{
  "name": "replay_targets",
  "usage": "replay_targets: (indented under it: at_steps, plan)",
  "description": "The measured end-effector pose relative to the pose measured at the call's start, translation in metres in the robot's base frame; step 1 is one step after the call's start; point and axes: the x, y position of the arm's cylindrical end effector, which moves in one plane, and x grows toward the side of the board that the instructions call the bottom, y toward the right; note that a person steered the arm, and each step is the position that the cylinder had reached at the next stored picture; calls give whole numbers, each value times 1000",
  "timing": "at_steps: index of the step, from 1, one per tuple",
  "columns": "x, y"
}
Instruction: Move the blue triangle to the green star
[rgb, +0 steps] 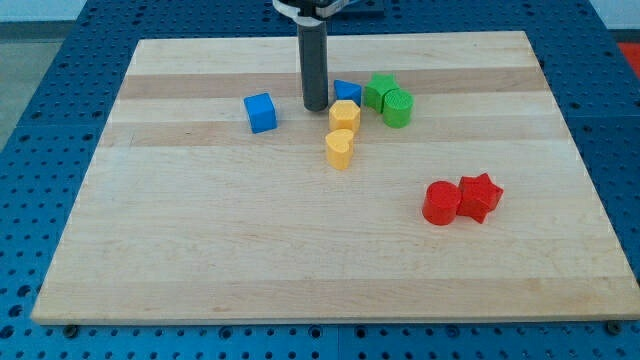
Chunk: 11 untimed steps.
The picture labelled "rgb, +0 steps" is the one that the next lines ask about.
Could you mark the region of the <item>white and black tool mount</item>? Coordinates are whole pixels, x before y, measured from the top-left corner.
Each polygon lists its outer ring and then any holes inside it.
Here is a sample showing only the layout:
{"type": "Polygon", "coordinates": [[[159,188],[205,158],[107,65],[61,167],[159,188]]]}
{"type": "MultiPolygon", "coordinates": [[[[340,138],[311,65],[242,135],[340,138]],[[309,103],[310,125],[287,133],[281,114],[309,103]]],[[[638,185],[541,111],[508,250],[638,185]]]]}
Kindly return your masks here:
{"type": "Polygon", "coordinates": [[[349,0],[273,0],[274,9],[297,25],[315,27],[350,5],[349,0]]]}

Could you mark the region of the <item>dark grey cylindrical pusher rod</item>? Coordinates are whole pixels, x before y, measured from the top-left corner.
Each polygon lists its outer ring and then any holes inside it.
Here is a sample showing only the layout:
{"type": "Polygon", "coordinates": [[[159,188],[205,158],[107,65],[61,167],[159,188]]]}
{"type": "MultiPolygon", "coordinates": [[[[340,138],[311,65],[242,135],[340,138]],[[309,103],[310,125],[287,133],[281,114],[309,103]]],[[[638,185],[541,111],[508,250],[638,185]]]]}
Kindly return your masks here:
{"type": "Polygon", "coordinates": [[[312,112],[320,112],[328,106],[326,23],[299,25],[297,30],[304,107],[312,112]]]}

